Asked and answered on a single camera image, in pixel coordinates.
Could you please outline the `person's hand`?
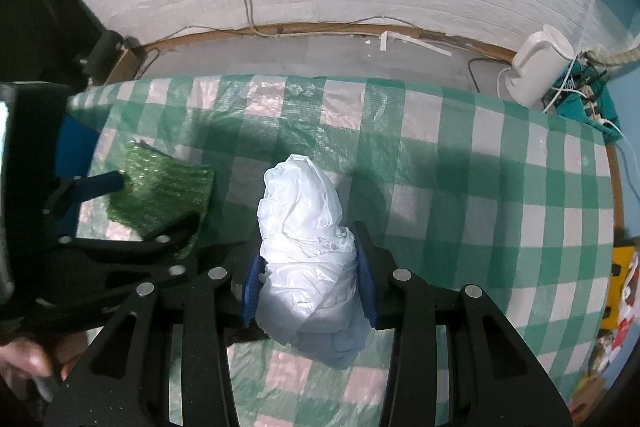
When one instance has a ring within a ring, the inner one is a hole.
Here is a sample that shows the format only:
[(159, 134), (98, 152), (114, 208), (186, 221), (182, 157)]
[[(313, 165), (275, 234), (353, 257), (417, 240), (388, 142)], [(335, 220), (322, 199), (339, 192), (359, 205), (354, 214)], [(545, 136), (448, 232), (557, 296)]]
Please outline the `person's hand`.
[(24, 399), (32, 377), (58, 374), (64, 381), (87, 347), (85, 332), (63, 337), (49, 349), (29, 338), (14, 339), (0, 349), (1, 376), (14, 395)]

